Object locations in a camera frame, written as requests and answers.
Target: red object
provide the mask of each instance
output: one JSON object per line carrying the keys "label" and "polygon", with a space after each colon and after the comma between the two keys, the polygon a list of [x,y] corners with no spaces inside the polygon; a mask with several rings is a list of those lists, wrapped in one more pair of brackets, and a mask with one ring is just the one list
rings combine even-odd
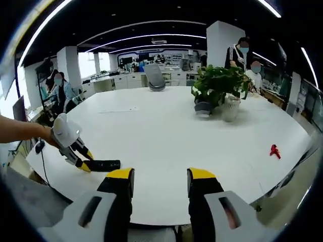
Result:
{"label": "red object", "polygon": [[272,145],[270,156],[272,156],[273,154],[277,155],[278,159],[281,158],[281,155],[276,145]]}

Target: floor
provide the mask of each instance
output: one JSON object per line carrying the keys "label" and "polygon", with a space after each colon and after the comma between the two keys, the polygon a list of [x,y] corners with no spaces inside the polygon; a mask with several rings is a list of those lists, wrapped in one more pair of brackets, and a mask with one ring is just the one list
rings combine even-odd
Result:
{"label": "floor", "polygon": [[[317,142],[320,132],[310,124],[303,116],[296,113],[293,118]],[[20,147],[19,153],[11,162],[12,167],[22,175],[29,177],[32,169],[24,157],[27,155],[27,145]],[[321,156],[321,150],[317,150],[306,162],[299,165],[292,180],[283,187],[273,198],[263,198],[260,202],[262,210],[257,213],[258,220],[265,226],[281,229],[294,216],[301,199],[311,185]],[[183,241],[192,241],[191,226],[183,227]]]}

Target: white pillar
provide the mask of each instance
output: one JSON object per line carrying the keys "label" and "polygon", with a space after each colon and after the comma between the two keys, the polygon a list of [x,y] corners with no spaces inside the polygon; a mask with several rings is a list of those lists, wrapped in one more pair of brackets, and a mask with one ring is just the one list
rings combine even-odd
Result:
{"label": "white pillar", "polygon": [[206,29],[207,64],[224,67],[227,49],[245,37],[244,30],[231,24],[216,21]]}
{"label": "white pillar", "polygon": [[99,54],[98,53],[94,53],[94,64],[95,64],[95,72],[97,74],[100,74],[101,70],[100,70],[100,60],[99,60]]}
{"label": "white pillar", "polygon": [[109,54],[110,59],[110,70],[115,71],[118,69],[118,60],[116,54]]}
{"label": "white pillar", "polygon": [[288,101],[293,103],[294,105],[297,104],[298,94],[301,89],[301,80],[301,76],[296,72],[293,72],[291,93],[289,95]]}
{"label": "white pillar", "polygon": [[82,84],[76,46],[66,46],[57,52],[58,71],[64,72],[72,88]]}

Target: white shirt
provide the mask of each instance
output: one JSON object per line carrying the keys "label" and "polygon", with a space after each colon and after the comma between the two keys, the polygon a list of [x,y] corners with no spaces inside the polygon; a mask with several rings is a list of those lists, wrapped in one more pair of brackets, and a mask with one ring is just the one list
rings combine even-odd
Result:
{"label": "white shirt", "polygon": [[260,73],[255,73],[252,70],[247,70],[246,71],[246,76],[249,77],[254,86],[256,87],[257,91],[260,90],[260,88],[262,88],[262,79],[261,79],[261,74]]}

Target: round table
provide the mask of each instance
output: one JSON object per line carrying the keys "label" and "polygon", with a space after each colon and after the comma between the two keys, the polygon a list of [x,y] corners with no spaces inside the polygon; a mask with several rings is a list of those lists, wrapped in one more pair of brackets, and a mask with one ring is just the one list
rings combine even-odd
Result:
{"label": "round table", "polygon": [[[187,168],[206,169],[251,203],[277,185],[309,145],[307,132],[287,113],[261,96],[242,100],[233,123],[220,115],[199,118],[190,87],[101,92],[68,113],[81,126],[81,138],[95,159],[119,159],[135,168],[132,223],[190,223]],[[281,159],[269,156],[276,144]],[[43,150],[49,183],[76,200],[96,190],[105,173],[86,173],[68,164],[59,151]],[[45,179],[40,155],[30,165]]]}

